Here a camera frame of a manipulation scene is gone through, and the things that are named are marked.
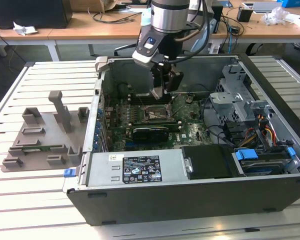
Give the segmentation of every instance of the black plastic cover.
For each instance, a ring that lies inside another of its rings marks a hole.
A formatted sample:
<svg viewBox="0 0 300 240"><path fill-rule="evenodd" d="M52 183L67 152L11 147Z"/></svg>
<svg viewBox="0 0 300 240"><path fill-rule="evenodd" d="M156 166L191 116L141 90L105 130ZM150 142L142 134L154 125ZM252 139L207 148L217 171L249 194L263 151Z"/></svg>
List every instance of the black plastic cover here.
<svg viewBox="0 0 300 240"><path fill-rule="evenodd" d="M223 144L184 146L183 158L189 159L192 172L187 176L192 179L222 179L239 177L233 148Z"/></svg>

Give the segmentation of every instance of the yellow wire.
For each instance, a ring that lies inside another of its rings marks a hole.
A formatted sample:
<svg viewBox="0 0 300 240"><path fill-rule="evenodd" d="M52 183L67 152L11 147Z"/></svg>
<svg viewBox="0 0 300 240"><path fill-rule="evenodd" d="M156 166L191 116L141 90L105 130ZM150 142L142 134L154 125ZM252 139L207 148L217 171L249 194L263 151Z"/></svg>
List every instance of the yellow wire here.
<svg viewBox="0 0 300 240"><path fill-rule="evenodd" d="M269 133L270 133L270 136L271 136L271 141L273 141L273 135L272 135L272 132L270 131L270 129L268 129L268 128L265 128L265 130L267 130Z"/></svg>
<svg viewBox="0 0 300 240"><path fill-rule="evenodd" d="M240 147L242 147L243 145L246 145L246 144L250 143L250 142L251 142L253 139L255 139L256 137L257 137L257 134L251 136L251 137L248 138L244 143L242 143L242 144L240 145Z"/></svg>

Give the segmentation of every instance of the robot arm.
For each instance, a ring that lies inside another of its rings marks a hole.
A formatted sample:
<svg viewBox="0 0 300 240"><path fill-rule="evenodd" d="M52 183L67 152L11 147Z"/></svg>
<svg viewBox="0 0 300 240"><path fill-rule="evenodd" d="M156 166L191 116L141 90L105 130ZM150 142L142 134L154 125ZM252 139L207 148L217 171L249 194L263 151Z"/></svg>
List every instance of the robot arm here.
<svg viewBox="0 0 300 240"><path fill-rule="evenodd" d="M190 0L152 0L148 12L151 24L141 28L139 42L132 57L138 65L150 69L153 81L150 91L156 99L178 89L183 73L177 70L176 64L195 56L208 43L211 24L207 5L205 0L199 1L201 4L198 3L198 6L200 8L202 5L203 12L200 25L187 21ZM205 25L205 33L199 34ZM196 50L190 55L177 59L182 52L183 43L196 35L205 39L196 41Z"/></svg>

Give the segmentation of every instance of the motherboard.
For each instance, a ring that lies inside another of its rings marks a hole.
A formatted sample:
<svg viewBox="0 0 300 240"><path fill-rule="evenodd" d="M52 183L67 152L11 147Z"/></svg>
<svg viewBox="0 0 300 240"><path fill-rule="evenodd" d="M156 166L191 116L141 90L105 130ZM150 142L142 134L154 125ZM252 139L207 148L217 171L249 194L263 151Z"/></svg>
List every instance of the motherboard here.
<svg viewBox="0 0 300 240"><path fill-rule="evenodd" d="M105 108L111 152L178 149L211 144L201 99L190 93L165 99L129 94Z"/></svg>

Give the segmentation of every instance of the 3d-printed holder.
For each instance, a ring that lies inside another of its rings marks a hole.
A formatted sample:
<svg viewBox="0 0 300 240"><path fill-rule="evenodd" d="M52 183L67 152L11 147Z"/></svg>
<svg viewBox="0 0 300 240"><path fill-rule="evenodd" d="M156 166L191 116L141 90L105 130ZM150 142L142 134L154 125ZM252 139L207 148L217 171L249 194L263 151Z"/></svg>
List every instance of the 3d-printed holder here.
<svg viewBox="0 0 300 240"><path fill-rule="evenodd" d="M24 124L9 155L2 162L3 172L66 169L80 165L89 109L69 111L61 91L51 91L49 101L57 113L40 114L36 107L23 112Z"/></svg>

